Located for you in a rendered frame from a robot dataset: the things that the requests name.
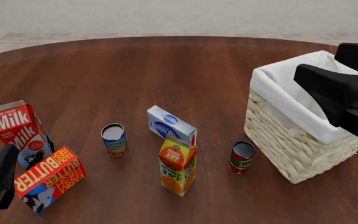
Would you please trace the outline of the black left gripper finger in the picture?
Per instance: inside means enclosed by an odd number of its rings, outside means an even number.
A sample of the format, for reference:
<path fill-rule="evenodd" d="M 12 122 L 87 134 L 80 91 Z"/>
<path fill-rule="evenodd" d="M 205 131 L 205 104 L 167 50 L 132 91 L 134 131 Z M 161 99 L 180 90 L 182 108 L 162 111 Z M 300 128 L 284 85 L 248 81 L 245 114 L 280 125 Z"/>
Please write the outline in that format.
<path fill-rule="evenodd" d="M 14 189 L 14 171 L 18 155 L 19 150 L 12 143 L 6 145 L 0 153 L 0 190 Z"/>

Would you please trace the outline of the red tomato sauce can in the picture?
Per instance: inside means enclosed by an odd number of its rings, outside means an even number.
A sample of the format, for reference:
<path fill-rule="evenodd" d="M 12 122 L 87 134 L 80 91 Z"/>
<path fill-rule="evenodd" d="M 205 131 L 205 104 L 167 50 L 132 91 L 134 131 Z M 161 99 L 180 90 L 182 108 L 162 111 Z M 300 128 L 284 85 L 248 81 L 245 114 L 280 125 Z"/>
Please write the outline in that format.
<path fill-rule="evenodd" d="M 234 143 L 229 158 L 229 168 L 233 173 L 245 174 L 251 166 L 255 155 L 254 146 L 248 141 Z"/>

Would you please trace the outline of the white and blue food box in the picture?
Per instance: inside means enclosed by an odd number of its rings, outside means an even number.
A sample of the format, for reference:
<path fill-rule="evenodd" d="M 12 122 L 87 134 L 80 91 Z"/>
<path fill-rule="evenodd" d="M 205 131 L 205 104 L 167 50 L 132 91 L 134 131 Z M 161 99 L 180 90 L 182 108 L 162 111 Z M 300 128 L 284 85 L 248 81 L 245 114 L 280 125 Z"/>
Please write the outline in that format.
<path fill-rule="evenodd" d="M 149 129 L 162 138 L 171 136 L 192 146 L 197 143 L 197 129 L 157 105 L 147 110 Z"/>

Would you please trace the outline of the cream wicker basket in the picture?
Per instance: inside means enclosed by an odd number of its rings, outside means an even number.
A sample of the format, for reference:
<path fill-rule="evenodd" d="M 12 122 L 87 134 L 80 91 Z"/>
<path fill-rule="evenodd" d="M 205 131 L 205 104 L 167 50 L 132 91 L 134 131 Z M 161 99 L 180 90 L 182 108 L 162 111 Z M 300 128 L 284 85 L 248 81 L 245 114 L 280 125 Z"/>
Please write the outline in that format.
<path fill-rule="evenodd" d="M 266 111 L 267 105 L 255 91 L 249 92 L 244 132 L 291 183 L 310 179 L 357 153 L 358 137 L 325 144 L 302 129 L 291 134 L 290 128 Z"/>

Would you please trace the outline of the white cloth basket liner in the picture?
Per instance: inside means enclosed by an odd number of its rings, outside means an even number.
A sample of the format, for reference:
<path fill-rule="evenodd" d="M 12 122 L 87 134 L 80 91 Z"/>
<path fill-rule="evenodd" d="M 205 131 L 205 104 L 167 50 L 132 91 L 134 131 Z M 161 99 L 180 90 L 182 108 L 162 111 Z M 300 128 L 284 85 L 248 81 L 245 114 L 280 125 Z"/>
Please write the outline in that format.
<path fill-rule="evenodd" d="M 358 75 L 357 70 L 339 63 L 333 54 L 322 50 L 255 68 L 250 89 L 267 100 L 268 111 L 292 133 L 302 129 L 326 144 L 354 136 L 340 126 L 331 125 L 312 96 L 294 81 L 296 67 L 301 64 Z"/>

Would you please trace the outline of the orange juice carton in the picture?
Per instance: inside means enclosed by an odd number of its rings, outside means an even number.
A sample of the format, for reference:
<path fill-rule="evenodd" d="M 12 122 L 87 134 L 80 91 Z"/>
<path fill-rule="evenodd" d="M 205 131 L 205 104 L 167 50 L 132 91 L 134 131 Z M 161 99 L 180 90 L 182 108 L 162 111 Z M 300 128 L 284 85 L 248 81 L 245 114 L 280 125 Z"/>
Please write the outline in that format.
<path fill-rule="evenodd" d="M 162 186 L 184 196 L 195 178 L 196 153 L 197 147 L 166 137 L 158 154 Z"/>

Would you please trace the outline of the red and white milk carton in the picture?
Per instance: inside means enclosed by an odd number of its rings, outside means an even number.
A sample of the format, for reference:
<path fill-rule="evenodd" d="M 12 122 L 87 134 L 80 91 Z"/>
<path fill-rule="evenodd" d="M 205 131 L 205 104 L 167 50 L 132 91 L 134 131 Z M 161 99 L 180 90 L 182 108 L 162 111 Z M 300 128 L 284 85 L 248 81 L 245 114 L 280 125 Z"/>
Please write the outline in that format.
<path fill-rule="evenodd" d="M 55 152 L 39 117 L 24 100 L 0 106 L 0 139 L 18 148 L 17 160 L 26 170 Z"/>

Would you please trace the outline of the red and yellow butter box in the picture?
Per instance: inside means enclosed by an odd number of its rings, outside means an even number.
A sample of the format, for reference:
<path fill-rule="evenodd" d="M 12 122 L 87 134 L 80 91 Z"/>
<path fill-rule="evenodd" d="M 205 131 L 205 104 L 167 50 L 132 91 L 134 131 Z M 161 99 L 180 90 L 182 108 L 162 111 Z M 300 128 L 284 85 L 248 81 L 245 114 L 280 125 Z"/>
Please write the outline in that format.
<path fill-rule="evenodd" d="M 36 214 L 86 176 L 78 156 L 63 146 L 14 180 L 16 195 Z"/>

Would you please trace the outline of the blue and yellow soup can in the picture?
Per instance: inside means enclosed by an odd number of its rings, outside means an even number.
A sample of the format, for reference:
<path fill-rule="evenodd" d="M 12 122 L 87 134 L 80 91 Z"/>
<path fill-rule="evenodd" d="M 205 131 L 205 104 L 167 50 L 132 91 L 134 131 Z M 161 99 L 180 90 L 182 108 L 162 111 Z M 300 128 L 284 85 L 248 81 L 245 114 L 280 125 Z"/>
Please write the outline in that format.
<path fill-rule="evenodd" d="M 112 157 L 121 157 L 127 152 L 127 138 L 124 126 L 119 123 L 111 123 L 101 130 L 105 148 Z"/>

